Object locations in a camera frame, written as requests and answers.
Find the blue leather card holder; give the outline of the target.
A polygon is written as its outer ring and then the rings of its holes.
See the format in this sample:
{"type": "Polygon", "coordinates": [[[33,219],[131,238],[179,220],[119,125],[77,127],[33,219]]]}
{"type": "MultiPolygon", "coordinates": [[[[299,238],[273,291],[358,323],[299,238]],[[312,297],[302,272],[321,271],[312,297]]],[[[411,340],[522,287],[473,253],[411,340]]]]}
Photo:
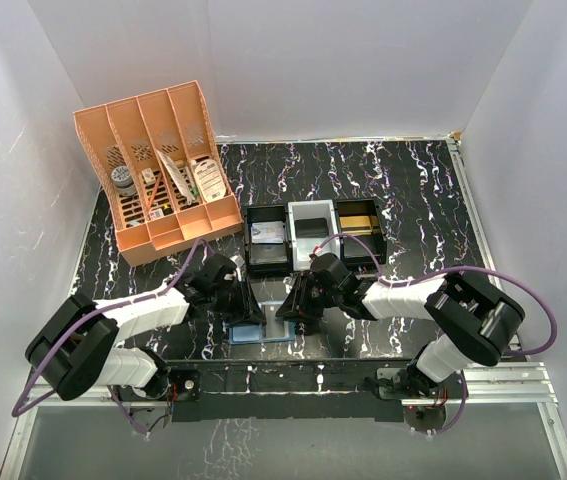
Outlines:
{"type": "Polygon", "coordinates": [[[229,338],[228,338],[229,343],[231,345],[276,343],[276,342],[264,341],[263,337],[264,337],[265,324],[255,325],[255,324],[243,323],[230,327],[229,338]]]}

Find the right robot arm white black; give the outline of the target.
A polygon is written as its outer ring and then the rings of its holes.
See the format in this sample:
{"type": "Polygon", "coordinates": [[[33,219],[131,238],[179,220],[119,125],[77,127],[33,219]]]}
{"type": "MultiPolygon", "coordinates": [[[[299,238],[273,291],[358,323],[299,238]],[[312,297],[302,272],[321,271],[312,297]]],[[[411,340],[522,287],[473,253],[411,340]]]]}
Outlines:
{"type": "Polygon", "coordinates": [[[337,308],[355,320],[408,317],[433,321],[441,336],[423,346],[405,368],[367,384],[377,392],[426,397],[466,366],[497,365],[522,324],[523,308],[483,273],[448,272],[421,282],[393,286],[362,278],[332,253],[314,256],[309,269],[295,275],[276,315],[310,323],[337,308]]]}

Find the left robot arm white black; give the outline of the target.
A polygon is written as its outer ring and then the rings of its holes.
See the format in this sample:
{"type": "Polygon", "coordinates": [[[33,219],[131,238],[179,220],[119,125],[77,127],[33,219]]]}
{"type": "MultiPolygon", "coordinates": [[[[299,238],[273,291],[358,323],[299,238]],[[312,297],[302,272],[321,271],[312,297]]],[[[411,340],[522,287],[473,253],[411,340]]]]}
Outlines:
{"type": "Polygon", "coordinates": [[[25,358],[64,401],[94,386],[130,387],[145,398],[161,398],[169,388],[165,362],[147,348],[125,343],[200,312],[211,312],[226,325],[266,322],[238,265],[215,253],[148,292],[115,300],[68,297],[29,343],[25,358]]]}

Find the black VIP credit card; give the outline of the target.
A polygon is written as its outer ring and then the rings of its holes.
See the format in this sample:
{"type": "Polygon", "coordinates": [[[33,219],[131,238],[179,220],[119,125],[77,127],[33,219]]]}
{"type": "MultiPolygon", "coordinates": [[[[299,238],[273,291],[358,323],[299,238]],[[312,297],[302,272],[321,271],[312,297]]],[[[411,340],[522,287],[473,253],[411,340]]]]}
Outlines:
{"type": "Polygon", "coordinates": [[[266,318],[263,337],[265,342],[284,342],[295,338],[294,323],[276,316],[281,305],[281,302],[264,302],[262,305],[266,318]]]}

